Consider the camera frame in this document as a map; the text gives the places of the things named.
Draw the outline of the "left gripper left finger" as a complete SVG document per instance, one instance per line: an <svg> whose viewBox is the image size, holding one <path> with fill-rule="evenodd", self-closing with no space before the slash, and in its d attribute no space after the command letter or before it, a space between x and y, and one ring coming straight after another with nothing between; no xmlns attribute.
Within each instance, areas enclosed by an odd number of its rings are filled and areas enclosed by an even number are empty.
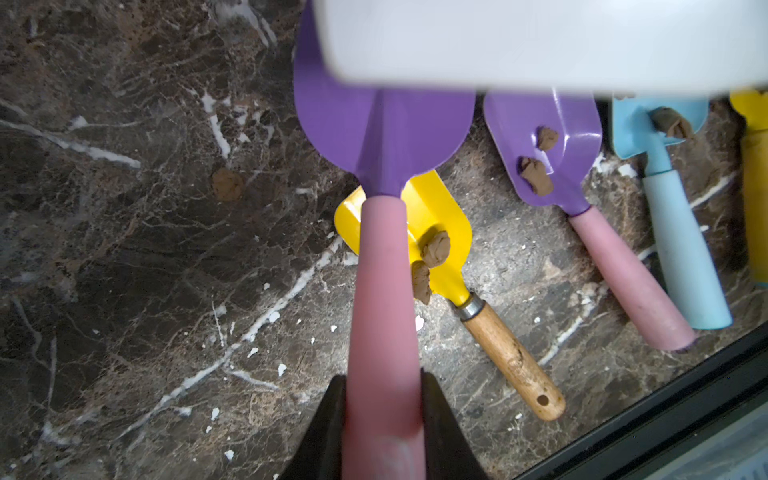
<svg viewBox="0 0 768 480"><path fill-rule="evenodd" d="M331 379L295 454L280 474L280 479L341 478L345 401L346 376L336 375Z"/></svg>

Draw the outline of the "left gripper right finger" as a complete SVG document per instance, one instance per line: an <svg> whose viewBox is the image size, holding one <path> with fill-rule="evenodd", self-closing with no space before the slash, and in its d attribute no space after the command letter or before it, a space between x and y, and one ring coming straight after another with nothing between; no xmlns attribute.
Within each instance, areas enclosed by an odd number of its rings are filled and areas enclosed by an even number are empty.
<svg viewBox="0 0 768 480"><path fill-rule="evenodd" d="M473 454L436 379L421 371L426 478L482 479L488 475Z"/></svg>

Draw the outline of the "yellow square trowel wooden handle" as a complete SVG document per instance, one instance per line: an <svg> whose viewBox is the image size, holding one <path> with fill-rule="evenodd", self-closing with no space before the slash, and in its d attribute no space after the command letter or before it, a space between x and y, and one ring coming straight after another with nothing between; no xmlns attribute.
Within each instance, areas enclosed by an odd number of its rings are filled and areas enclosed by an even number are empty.
<svg viewBox="0 0 768 480"><path fill-rule="evenodd" d="M407 207L409 259L417 287L415 297L433 294L448 300L464 327L482 347L521 398L545 421L561 417L561 391L479 295L464 282L472 245L470 223L435 171L411 179L402 200Z"/></svg>

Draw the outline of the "purple pointed trowel front row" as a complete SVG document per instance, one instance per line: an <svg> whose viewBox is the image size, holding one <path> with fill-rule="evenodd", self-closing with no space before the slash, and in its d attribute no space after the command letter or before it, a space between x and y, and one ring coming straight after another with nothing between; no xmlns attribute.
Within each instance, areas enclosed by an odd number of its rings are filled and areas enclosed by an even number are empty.
<svg viewBox="0 0 768 480"><path fill-rule="evenodd" d="M321 156L353 174L361 210L347 369L341 475L426 475L422 380L415 329L408 222L401 193L445 163L465 140L469 91L353 87L336 79L320 43L320 11L301 16L293 67L303 131Z"/></svg>

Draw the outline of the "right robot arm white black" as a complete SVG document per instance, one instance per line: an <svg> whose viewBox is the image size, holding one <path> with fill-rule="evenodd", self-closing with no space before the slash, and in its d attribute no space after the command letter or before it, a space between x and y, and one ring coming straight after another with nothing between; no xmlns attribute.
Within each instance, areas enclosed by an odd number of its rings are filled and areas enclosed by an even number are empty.
<svg viewBox="0 0 768 480"><path fill-rule="evenodd" d="M354 84L711 95L767 82L763 1L315 1Z"/></svg>

